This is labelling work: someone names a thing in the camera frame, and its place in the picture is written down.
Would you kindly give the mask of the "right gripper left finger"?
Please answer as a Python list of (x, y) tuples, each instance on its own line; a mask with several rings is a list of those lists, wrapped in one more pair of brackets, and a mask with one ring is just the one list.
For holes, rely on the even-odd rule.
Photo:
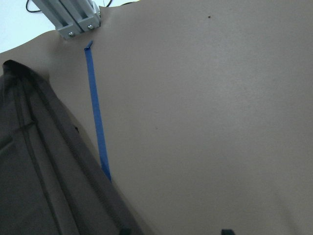
[(130, 228), (123, 228), (120, 230), (119, 235), (131, 235), (132, 230)]

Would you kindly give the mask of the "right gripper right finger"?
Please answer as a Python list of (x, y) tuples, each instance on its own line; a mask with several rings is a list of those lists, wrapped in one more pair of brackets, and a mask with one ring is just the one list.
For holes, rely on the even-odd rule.
[(221, 235), (234, 235), (234, 231), (232, 229), (222, 229)]

